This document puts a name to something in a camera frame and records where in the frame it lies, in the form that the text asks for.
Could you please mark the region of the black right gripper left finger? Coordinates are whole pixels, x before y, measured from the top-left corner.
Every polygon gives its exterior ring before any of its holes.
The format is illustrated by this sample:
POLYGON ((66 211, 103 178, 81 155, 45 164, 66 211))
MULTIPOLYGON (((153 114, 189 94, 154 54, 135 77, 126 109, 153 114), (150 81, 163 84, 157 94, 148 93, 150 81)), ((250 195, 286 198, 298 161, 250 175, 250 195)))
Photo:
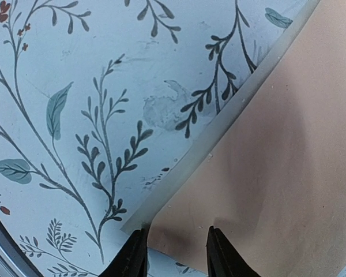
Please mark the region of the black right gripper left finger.
POLYGON ((147 277, 147 229, 134 230, 100 277, 147 277))

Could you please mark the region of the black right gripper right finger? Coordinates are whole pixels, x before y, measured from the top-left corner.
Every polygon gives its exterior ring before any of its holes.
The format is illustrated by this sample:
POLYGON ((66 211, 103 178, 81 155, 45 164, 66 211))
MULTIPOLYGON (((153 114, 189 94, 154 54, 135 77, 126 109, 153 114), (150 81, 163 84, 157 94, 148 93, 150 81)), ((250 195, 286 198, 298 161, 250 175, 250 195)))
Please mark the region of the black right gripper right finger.
POLYGON ((209 277, 260 277, 218 227, 209 228, 206 258, 209 277))

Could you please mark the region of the peach wrapping paper sheet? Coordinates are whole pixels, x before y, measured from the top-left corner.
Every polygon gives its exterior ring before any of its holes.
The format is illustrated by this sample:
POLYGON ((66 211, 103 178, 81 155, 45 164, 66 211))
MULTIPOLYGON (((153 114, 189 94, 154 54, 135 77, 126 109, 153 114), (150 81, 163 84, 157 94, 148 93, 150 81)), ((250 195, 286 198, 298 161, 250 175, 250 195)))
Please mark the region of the peach wrapping paper sheet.
POLYGON ((346 276, 346 1, 245 1, 254 73, 127 221, 149 276, 207 276, 218 227, 261 276, 346 276))

